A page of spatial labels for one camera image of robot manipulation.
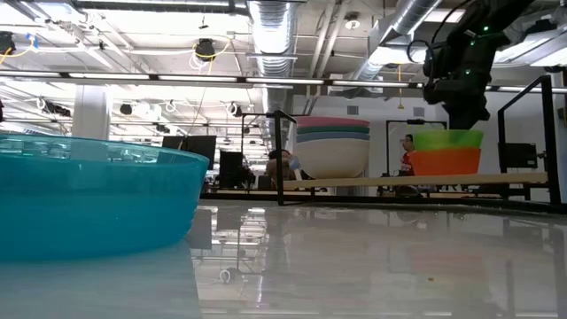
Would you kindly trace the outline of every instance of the blue plastic bowl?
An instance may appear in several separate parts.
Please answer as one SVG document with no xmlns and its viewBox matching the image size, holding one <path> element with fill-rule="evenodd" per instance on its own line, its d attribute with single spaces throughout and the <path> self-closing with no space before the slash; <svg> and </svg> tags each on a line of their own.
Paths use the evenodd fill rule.
<svg viewBox="0 0 567 319">
<path fill-rule="evenodd" d="M 0 260 L 132 253 L 190 229 L 208 159 L 159 147 L 0 135 Z"/>
<path fill-rule="evenodd" d="M 298 135 L 296 141 L 298 143 L 314 141 L 318 139 L 329 139 L 329 138 L 354 138 L 361 140 L 370 140 L 370 135 L 364 133 L 356 132 L 318 132 L 318 133 L 307 133 Z"/>
</svg>

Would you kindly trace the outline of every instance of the green bowl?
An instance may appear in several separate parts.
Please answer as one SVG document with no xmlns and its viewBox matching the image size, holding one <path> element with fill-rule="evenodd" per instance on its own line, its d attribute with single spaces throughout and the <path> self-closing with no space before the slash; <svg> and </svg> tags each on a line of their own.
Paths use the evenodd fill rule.
<svg viewBox="0 0 567 319">
<path fill-rule="evenodd" d="M 370 128 L 364 127 L 347 127 L 347 126 L 323 126 L 323 127 L 307 127 L 298 128 L 298 135 L 309 133 L 322 133 L 322 132 L 354 132 L 368 134 Z"/>
<path fill-rule="evenodd" d="M 477 147 L 482 144 L 485 133 L 479 130 L 447 129 L 414 133 L 416 151 L 436 151 L 462 147 Z"/>
</svg>

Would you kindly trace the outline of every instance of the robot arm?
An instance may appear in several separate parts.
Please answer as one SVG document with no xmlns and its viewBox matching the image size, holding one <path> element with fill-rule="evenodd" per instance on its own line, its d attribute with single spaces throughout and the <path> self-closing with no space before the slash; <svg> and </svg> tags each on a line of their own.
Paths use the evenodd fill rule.
<svg viewBox="0 0 567 319">
<path fill-rule="evenodd" d="M 423 72 L 430 79 L 423 86 L 423 98 L 431 105 L 443 103 L 451 129 L 470 129 L 490 118 L 485 88 L 492 80 L 496 51 L 509 44 L 502 31 L 533 1 L 507 0 L 491 8 L 488 0 L 466 0 L 462 4 L 470 5 L 446 41 L 428 45 Z"/>
</svg>

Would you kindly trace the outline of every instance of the white bowl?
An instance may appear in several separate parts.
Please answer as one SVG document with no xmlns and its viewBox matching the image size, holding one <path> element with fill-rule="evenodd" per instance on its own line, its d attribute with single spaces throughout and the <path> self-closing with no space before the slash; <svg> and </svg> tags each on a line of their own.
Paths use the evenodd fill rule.
<svg viewBox="0 0 567 319">
<path fill-rule="evenodd" d="M 364 171 L 370 142 L 353 138 L 331 138 L 296 144 L 294 155 L 311 177 L 351 178 Z"/>
</svg>

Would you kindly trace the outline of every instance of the bowl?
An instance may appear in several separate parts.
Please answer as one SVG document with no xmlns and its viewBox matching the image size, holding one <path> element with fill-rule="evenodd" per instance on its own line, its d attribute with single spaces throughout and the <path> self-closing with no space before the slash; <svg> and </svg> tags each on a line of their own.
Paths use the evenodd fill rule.
<svg viewBox="0 0 567 319">
<path fill-rule="evenodd" d="M 354 132 L 368 134 L 370 128 L 353 127 L 353 126 L 324 126 L 324 127 L 306 127 L 298 128 L 298 135 L 308 133 L 322 133 L 322 132 Z"/>
<path fill-rule="evenodd" d="M 330 138 L 352 138 L 361 139 L 368 141 L 370 140 L 370 135 L 364 133 L 355 132 L 319 132 L 319 133 L 307 133 L 296 136 L 295 140 L 298 143 L 304 143 L 309 141 L 330 139 Z"/>
<path fill-rule="evenodd" d="M 414 151 L 409 154 L 416 175 L 476 174 L 480 149 L 466 147 L 437 151 Z"/>
<path fill-rule="evenodd" d="M 132 253 L 190 229 L 208 159 L 165 148 L 0 136 L 0 260 Z"/>
<path fill-rule="evenodd" d="M 446 129 L 414 133 L 416 151 L 435 151 L 449 148 L 480 147 L 485 133 L 479 130 Z"/>
<path fill-rule="evenodd" d="M 320 116 L 298 116 L 295 118 L 295 121 L 298 124 L 298 128 L 323 127 L 323 126 L 357 126 L 357 127 L 367 128 L 370 124 L 370 122 L 363 120 L 320 117 Z"/>
<path fill-rule="evenodd" d="M 311 177 L 350 178 L 366 169 L 370 142 L 361 139 L 332 138 L 297 144 L 294 155 Z"/>
</svg>

